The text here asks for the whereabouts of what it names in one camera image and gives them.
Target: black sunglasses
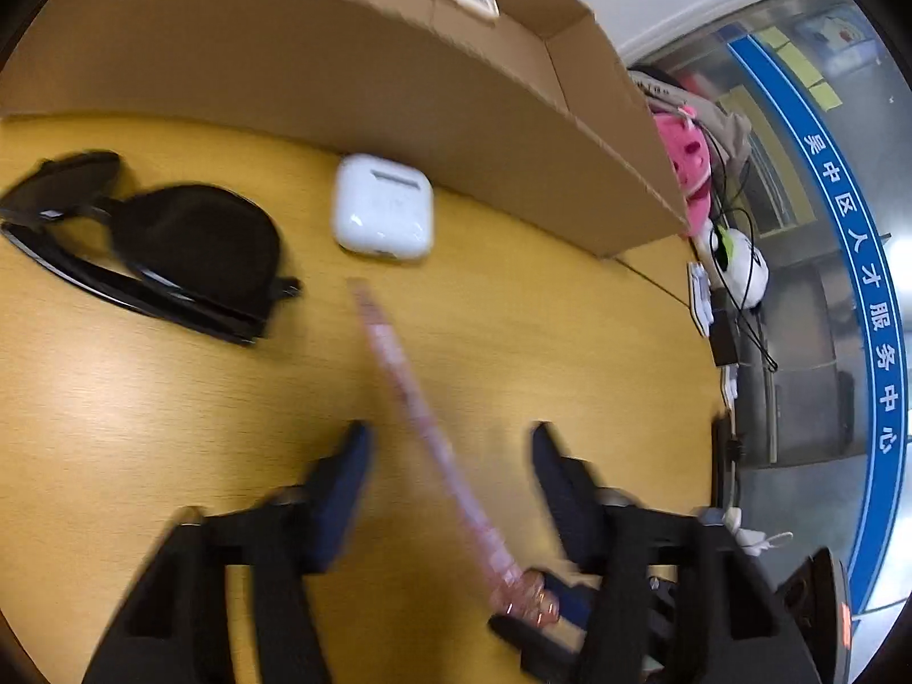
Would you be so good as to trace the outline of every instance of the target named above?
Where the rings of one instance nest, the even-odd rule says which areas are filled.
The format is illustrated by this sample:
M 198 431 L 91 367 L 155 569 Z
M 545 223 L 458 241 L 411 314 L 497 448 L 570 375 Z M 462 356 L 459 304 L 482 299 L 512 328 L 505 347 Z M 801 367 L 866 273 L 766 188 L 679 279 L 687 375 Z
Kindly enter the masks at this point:
M 173 185 L 115 200 L 120 157 L 88 151 L 45 161 L 0 198 L 0 231 L 59 277 L 105 301 L 236 344 L 263 336 L 276 301 L 300 294 L 277 277 L 281 244 L 266 212 L 212 185 Z M 108 227 L 136 277 L 65 250 L 47 225 L 85 216 Z

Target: black cable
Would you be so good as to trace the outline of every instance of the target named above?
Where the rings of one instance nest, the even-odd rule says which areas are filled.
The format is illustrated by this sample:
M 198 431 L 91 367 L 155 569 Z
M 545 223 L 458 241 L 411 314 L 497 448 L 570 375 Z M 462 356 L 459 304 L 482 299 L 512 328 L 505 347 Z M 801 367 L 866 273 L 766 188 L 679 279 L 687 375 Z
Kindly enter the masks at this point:
M 742 212 L 744 214 L 745 218 L 747 218 L 747 220 L 748 220 L 748 224 L 749 224 L 750 230 L 751 230 L 751 252 L 752 252 L 754 250 L 754 219 L 751 218 L 751 214 L 748 213 L 745 209 L 742 209 L 742 207 L 733 207 L 733 209 L 731 209 L 730 212 L 736 212 L 736 211 Z M 718 239 L 718 244 L 722 245 L 721 238 Z M 739 304 L 738 299 L 735 298 L 733 292 L 731 292 L 731 288 L 728 287 L 728 283 L 725 282 L 725 278 L 722 276 L 722 267 L 719 267 L 719 261 L 716 259 L 716 255 L 713 254 L 713 251 L 711 251 L 711 248 L 710 248 L 710 256 L 713 259 L 712 263 L 716 266 L 716 270 L 719 271 L 719 280 L 722 280 L 722 285 L 725 286 L 725 292 L 727 292 L 728 298 L 730 298 L 731 302 L 734 303 L 734 305 L 735 305 L 735 310 L 738 312 L 738 321 L 744 325 L 745 329 L 747 329 L 747 332 L 746 332 L 747 338 L 754 344 L 754 346 L 760 352 L 760 357 L 763 358 L 765 367 L 767 367 L 771 373 L 775 373 L 779 369 L 779 363 L 777 363 L 772 358 L 769 351 L 766 349 L 766 347 L 763 346 L 763 341 L 760 339 L 760 336 L 757 335 L 757 333 L 754 331 L 754 328 L 750 325 L 749 321 L 747 320 L 747 317 L 744 315 L 744 305 L 747 302 L 747 292 L 749 291 L 750 285 L 751 285 L 751 275 L 754 274 L 754 262 L 751 261 L 751 271 L 748 272 L 747 285 L 744 286 L 744 297 L 742 298 L 742 301 Z
M 722 183 L 720 186 L 718 184 L 717 176 L 710 171 L 710 178 L 712 180 L 711 186 L 712 190 L 716 195 L 717 201 L 719 202 L 719 212 L 716 213 L 714 217 L 710 217 L 712 222 L 713 233 L 716 234 L 716 243 L 717 248 L 722 247 L 722 235 L 719 233 L 718 224 L 719 221 L 725 217 L 727 213 L 743 213 L 745 218 L 747 218 L 749 231 L 751 233 L 751 255 L 754 254 L 755 242 L 756 242 L 756 230 L 754 228 L 754 219 L 751 218 L 751 214 L 742 206 L 735 206 L 734 202 L 740 198 L 744 192 L 744 188 L 747 185 L 747 180 L 750 177 L 751 172 L 751 162 L 748 161 L 745 163 L 745 170 L 742 171 L 742 176 L 739 177 L 739 187 L 735 191 L 735 194 L 729 198 L 728 197 L 728 169 L 725 166 L 725 161 L 722 158 L 722 149 L 719 147 L 719 142 L 716 140 L 716 137 L 706 130 L 703 125 L 699 125 L 701 131 L 703 132 L 706 139 L 708 139 L 713 148 L 716 150 L 716 154 L 719 157 L 719 168 L 722 170 Z M 722 285 L 725 287 L 725 292 L 728 294 L 728 298 L 731 299 L 735 310 L 738 312 L 737 321 L 740 325 L 746 329 L 744 334 L 747 336 L 748 340 L 753 344 L 757 350 L 760 352 L 760 357 L 763 358 L 763 365 L 769 369 L 771 373 L 775 373 L 779 369 L 779 363 L 777 363 L 769 353 L 769 350 L 763 344 L 762 335 L 759 335 L 754 331 L 754 328 L 750 325 L 747 317 L 744 315 L 744 306 L 747 303 L 748 291 L 751 289 L 751 281 L 754 279 L 754 261 L 751 260 L 751 267 L 748 271 L 747 284 L 744 286 L 744 295 L 742 301 L 738 303 L 738 299 L 735 298 L 734 294 L 731 292 L 731 288 L 728 287 L 728 283 L 725 282 L 725 278 L 722 274 L 722 267 L 719 266 L 719 261 L 716 259 L 716 255 L 713 253 L 713 243 L 710 240 L 710 256 L 712 257 L 712 263 L 715 265 L 716 270 L 719 273 L 719 278 L 722 280 Z M 760 329 L 760 319 L 757 320 L 758 330 Z
M 760 342 L 766 341 L 766 333 L 763 332 L 763 319 L 760 318 L 760 303 L 754 306 L 754 318 L 757 320 L 757 336 Z
M 657 283 L 655 280 L 650 278 L 648 275 L 644 274 L 644 272 L 640 272 L 636 267 L 633 267 L 632 265 L 627 264 L 626 262 L 621 260 L 619 257 L 615 257 L 614 262 L 617 262 L 617 264 L 621 265 L 622 267 L 626 267 L 626 269 L 628 269 L 631 272 L 635 272 L 635 274 L 639 275 L 647 283 L 655 285 L 655 287 L 657 287 L 661 292 L 664 292 L 664 294 L 667 294 L 671 298 L 674 298 L 678 303 L 680 303 L 682 306 L 684 306 L 688 311 L 690 310 L 690 303 L 687 303 L 686 301 L 682 301 L 681 298 L 678 298 L 675 294 L 673 294 L 673 292 L 669 291 L 669 289 L 667 289 L 664 285 Z

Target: yellow desk surface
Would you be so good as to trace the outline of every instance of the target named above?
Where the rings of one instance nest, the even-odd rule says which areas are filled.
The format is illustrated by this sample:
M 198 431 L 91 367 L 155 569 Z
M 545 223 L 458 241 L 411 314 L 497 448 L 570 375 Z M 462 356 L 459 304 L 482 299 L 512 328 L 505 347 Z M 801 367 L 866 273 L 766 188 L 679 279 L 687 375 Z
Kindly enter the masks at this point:
M 521 564 L 564 567 L 528 461 L 535 420 L 646 504 L 708 500 L 710 347 L 621 265 L 446 191 L 426 262 L 357 258 L 329 231 L 337 157 L 205 125 L 8 122 L 0 185 L 83 148 L 120 152 L 143 188 L 197 180 L 251 198 L 306 295 L 280 304 L 270 338 L 236 347 L 102 303 L 0 242 L 0 609 L 51 684 L 81 680 L 176 509 L 235 510 L 295 482 L 351 418 L 376 426 L 375 461 L 343 557 L 310 584 L 336 681 L 524 681 L 485 628 L 455 512 L 377 374 L 350 276 L 371 280 Z M 628 255 L 685 299 L 688 258 L 679 239 Z M 249 629 L 233 629 L 240 679 L 255 681 Z

